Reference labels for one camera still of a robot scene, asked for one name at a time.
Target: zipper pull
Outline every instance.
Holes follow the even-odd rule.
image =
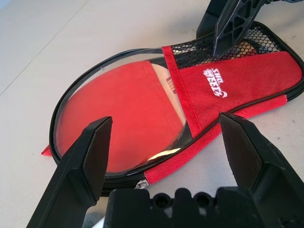
[[[139,182],[137,183],[137,185],[135,186],[134,189],[144,189],[148,186],[149,186],[149,183],[148,183],[147,179],[141,179],[141,180],[139,180]]]

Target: red fabric flap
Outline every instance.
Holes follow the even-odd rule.
[[[286,103],[286,95],[281,95],[276,98],[241,109],[235,112],[235,114],[240,115],[244,118],[250,118],[252,116],[268,112],[274,108],[281,107]],[[219,123],[217,123],[192,145],[179,152],[175,156],[171,157],[170,159],[144,172],[147,181],[150,184],[154,184],[169,176],[171,173],[175,172],[183,165],[185,165],[188,161],[190,161],[196,154],[198,154],[209,143],[211,143],[220,133],[221,128]]]
[[[276,95],[297,84],[302,71],[287,52],[216,61],[178,69],[171,47],[163,48],[192,136],[220,112]]]

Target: white logo text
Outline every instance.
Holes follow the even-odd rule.
[[[204,76],[206,76],[209,85],[214,93],[215,96],[219,97],[226,97],[227,93],[222,91],[220,88],[220,84],[224,82],[222,76],[220,75],[220,72],[217,68],[213,69],[206,69],[204,70]]]

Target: white table surface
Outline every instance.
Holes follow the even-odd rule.
[[[195,38],[208,0],[2,0],[0,4],[0,227],[25,227],[56,165],[41,156],[59,98],[83,72],[118,52]],[[304,58],[304,2],[264,6],[265,23]],[[304,180],[304,95],[252,118]],[[148,187],[212,196],[235,186],[219,136],[183,168]],[[89,210],[100,219],[106,199]]]

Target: mesh netting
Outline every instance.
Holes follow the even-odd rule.
[[[221,58],[215,58],[212,55],[213,41],[214,34],[210,34],[187,43],[173,45],[172,51],[177,67],[182,69],[213,61],[281,51],[281,47],[276,43],[273,36],[255,23],[247,31],[244,39]]]

